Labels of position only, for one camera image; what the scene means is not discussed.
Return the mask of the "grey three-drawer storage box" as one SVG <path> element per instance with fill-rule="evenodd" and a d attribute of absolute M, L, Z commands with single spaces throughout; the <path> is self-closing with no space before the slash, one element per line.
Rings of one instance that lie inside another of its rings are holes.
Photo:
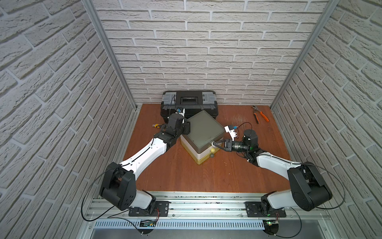
<path fill-rule="evenodd" d="M 188 122 L 191 131 L 187 135 L 181 135 L 181 144 L 196 164 L 201 165 L 215 157 L 219 148 L 212 143 L 223 139 L 225 129 L 207 111 L 197 113 Z"/>

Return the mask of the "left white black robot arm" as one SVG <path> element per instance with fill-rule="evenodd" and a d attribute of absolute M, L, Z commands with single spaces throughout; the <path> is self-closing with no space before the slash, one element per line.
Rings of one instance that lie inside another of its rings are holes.
<path fill-rule="evenodd" d="M 174 146 L 182 134 L 189 134 L 190 131 L 191 123 L 183 114 L 171 114 L 168 123 L 154 134 L 145 147 L 131 158 L 107 166 L 99 195 L 121 211 L 132 207 L 153 213 L 156 198 L 146 191 L 137 190 L 136 180 L 155 159 Z"/>

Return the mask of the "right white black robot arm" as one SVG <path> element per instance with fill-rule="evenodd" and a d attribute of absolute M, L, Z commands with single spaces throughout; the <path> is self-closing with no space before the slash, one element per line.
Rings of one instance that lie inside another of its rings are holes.
<path fill-rule="evenodd" d="M 211 144 L 226 152 L 242 153 L 250 164 L 272 171 L 289 181 L 289 190 L 262 196 L 259 210 L 266 216 L 285 207 L 311 211 L 332 199 L 329 186 L 314 164 L 290 161 L 260 149 L 258 136 L 252 129 L 244 131 L 241 141 L 223 139 Z"/>

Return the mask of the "black plastic toolbox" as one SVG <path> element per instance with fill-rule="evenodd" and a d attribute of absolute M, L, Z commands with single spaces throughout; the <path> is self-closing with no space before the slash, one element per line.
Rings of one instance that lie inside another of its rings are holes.
<path fill-rule="evenodd" d="M 218 116 L 216 92 L 211 90 L 166 91 L 162 95 L 160 115 L 165 121 L 177 107 L 186 109 L 185 118 L 190 118 L 205 110 L 214 119 Z"/>

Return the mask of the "orange handled pliers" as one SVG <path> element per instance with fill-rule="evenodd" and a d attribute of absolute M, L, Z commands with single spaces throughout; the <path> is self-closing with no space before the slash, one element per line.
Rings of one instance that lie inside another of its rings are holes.
<path fill-rule="evenodd" d="M 266 121 L 266 122 L 269 122 L 270 120 L 266 117 L 266 115 L 261 111 L 259 110 L 259 108 L 257 106 L 252 106 L 252 109 L 253 109 L 253 116 L 255 118 L 255 121 L 257 124 L 260 123 L 259 121 L 259 118 L 258 118 L 258 114 Z"/>

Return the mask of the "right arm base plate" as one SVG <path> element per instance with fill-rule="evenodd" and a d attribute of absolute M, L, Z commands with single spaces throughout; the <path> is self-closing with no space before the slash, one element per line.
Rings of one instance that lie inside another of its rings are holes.
<path fill-rule="evenodd" d="M 271 217 L 271 218 L 285 218 L 286 212 L 284 209 L 273 209 L 264 202 L 245 202 L 245 209 L 248 218 L 255 217 Z"/>

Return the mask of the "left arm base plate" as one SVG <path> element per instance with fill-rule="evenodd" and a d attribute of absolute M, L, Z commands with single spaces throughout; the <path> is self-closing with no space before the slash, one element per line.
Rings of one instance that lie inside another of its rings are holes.
<path fill-rule="evenodd" d="M 169 212 L 169 201 L 156 201 L 151 203 L 147 209 L 131 208 L 129 217 L 167 217 Z"/>

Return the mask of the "aluminium front rail frame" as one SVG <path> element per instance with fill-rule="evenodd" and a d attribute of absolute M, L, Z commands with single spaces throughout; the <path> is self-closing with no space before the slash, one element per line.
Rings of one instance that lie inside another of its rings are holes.
<path fill-rule="evenodd" d="M 160 212 L 156 229 L 200 230 L 263 230 L 266 217 L 258 211 L 261 193 L 170 192 L 151 191 Z M 79 238 L 90 238 L 95 229 L 135 229 L 146 217 L 137 210 L 119 210 L 107 200 L 97 197 L 86 207 L 85 223 Z"/>

